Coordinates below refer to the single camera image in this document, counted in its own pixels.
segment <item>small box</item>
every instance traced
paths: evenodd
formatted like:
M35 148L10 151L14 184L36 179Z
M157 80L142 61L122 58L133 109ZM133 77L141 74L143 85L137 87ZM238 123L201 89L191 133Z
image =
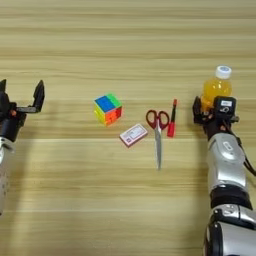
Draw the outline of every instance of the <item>small box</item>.
M129 130L120 134L120 139L129 148L148 134L148 131L141 125L136 124Z
M94 104L95 115L106 126L114 123L122 115L122 104L113 94L96 99Z

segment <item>scissor handle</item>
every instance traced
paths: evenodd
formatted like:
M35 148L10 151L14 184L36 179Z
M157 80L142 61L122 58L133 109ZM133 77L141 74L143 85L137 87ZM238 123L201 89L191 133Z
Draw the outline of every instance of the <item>scissor handle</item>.
M164 111L160 111L158 113L158 120L161 130L164 130L169 125L169 115Z
M156 124L157 124L157 112L155 110L149 110L146 114L146 120L148 122L148 125L151 126L151 128L155 129L156 128Z

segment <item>scissor blade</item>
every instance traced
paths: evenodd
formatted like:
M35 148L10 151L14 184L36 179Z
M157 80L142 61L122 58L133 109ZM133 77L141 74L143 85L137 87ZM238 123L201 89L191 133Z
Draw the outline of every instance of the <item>scissor blade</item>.
M155 129L155 140L156 140L157 169L160 170L162 167L162 141L161 141L161 130L159 129Z

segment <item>rubik's cube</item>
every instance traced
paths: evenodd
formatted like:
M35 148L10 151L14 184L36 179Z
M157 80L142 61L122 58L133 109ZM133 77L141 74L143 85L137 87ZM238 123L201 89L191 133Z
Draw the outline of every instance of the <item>rubik's cube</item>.
M122 104L113 94L108 94L95 100L94 113L107 126L121 117Z

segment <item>black cable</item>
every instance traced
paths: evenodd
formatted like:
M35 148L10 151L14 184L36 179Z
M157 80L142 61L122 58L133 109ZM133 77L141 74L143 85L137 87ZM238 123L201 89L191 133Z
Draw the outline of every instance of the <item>black cable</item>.
M245 153L245 151L244 151L244 149L243 149L243 146L242 146L242 141L241 141L241 139L240 139L239 137L237 137L237 136L233 133L233 131L232 131L231 128L228 126L228 124L226 123L225 120L223 120L223 124L224 124L225 128L227 129L227 131L228 131L230 134L232 134L233 136L235 136L239 147L243 150L244 155L245 155L244 166L246 167L246 169L247 169L252 175L256 176L256 170L252 167L252 165L251 165L249 159L248 159L247 156L246 156L246 153Z

